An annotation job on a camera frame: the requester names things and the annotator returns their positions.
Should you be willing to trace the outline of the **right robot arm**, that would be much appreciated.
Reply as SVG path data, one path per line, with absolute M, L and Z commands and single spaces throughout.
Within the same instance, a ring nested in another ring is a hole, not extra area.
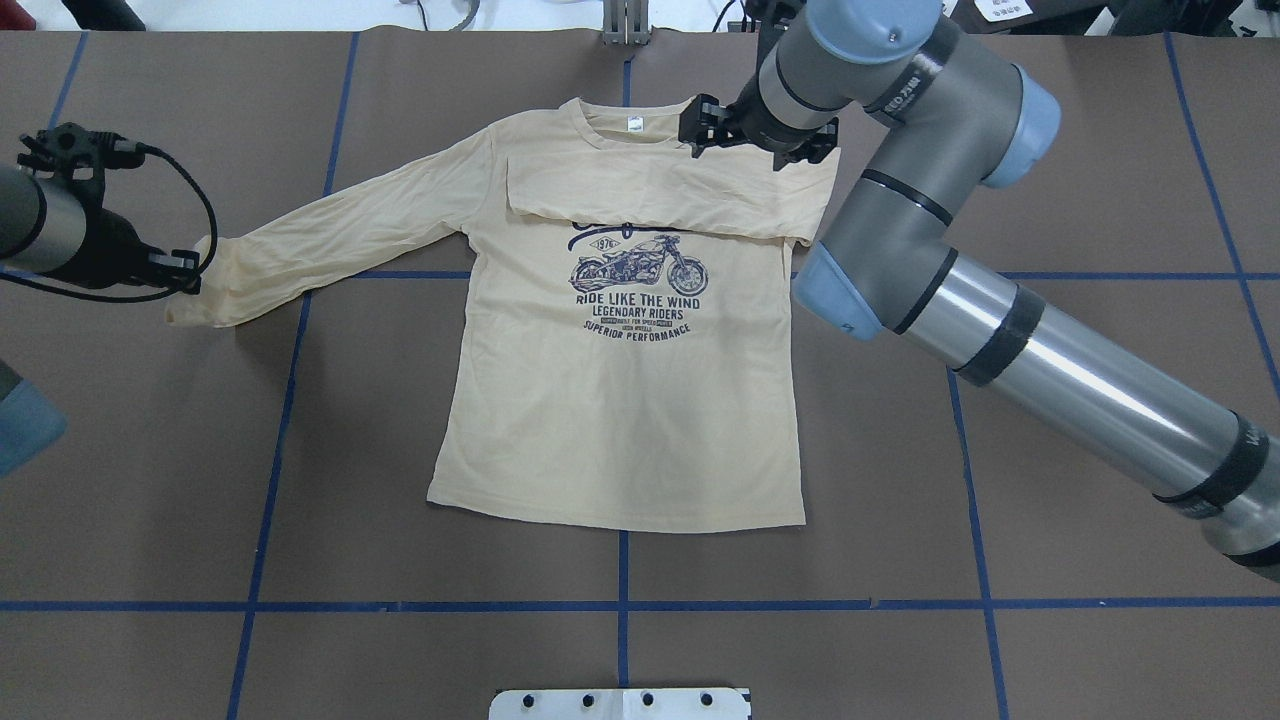
M 964 33 L 941 1 L 808 1 L 748 82 L 768 150 L 833 119 L 883 131 L 815 240 L 826 288 L 801 305 L 851 337 L 899 337 L 1134 480 L 1229 562 L 1277 579 L 1277 355 L 1260 292 L 1192 129 L 1176 41 L 1088 108 L 1066 69 Z M 1111 106 L 1108 100 L 1116 99 Z M 1125 346 L 1062 282 L 1213 282 L 1243 329 L 1193 359 L 1261 370 L 1262 397 L 1215 398 L 1211 370 Z

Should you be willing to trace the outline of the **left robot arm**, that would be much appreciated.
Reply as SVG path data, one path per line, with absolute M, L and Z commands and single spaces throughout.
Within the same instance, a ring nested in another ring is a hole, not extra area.
M 143 243 L 123 217 L 91 192 L 59 179 L 3 168 L 3 265 L 59 281 L 50 292 L 102 302 L 115 284 L 156 288 L 155 299 L 197 293 L 202 258 Z M 9 363 L 1 365 L 1 469 L 10 475 L 58 441 L 65 415 Z

